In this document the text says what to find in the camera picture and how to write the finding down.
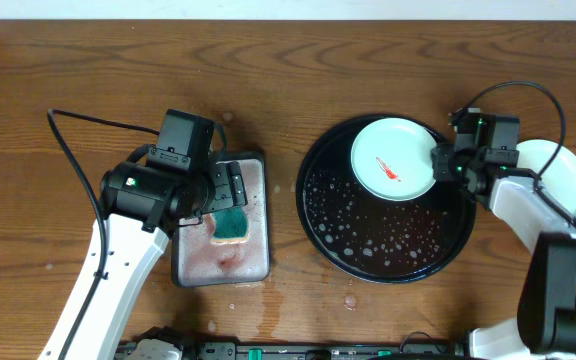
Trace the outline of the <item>green scrubbing sponge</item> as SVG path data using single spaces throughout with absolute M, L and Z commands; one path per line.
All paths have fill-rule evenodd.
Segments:
M 249 223 L 242 208 L 230 208 L 212 214 L 212 241 L 217 244 L 238 244 L 247 241 Z

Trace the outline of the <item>pale green plate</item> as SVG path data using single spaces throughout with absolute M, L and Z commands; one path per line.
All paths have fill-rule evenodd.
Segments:
M 528 168 L 538 173 L 551 158 L 557 143 L 533 139 L 517 145 L 519 168 Z M 565 147 L 541 175 L 547 191 L 573 216 L 576 217 L 576 155 Z
M 388 201 L 418 198 L 435 184 L 431 151 L 437 141 L 422 125 L 404 118 L 384 118 L 355 137 L 350 161 L 359 183 Z

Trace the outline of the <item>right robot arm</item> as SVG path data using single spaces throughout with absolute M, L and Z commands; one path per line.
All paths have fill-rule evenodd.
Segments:
M 462 108 L 454 143 L 431 152 L 433 176 L 452 182 L 506 223 L 532 258 L 515 318 L 473 330 L 470 356 L 576 359 L 576 217 L 538 174 L 518 167 L 519 119 Z

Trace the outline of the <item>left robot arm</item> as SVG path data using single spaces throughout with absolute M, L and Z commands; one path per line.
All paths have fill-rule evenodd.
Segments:
M 135 149 L 108 171 L 98 192 L 60 133 L 47 121 L 91 202 L 89 249 L 67 303 L 40 356 L 114 357 L 138 295 L 175 233 L 202 224 L 206 214 L 246 205 L 243 177 L 226 150 L 213 150 L 223 126 L 170 109 L 157 142 Z

